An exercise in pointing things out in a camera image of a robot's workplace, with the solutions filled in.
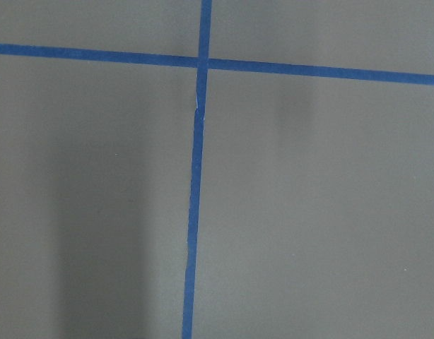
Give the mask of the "brown paper table cover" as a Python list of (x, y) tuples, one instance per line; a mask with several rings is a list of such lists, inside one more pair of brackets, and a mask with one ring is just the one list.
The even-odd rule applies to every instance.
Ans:
[(434, 338), (434, 1), (0, 1), (0, 338)]

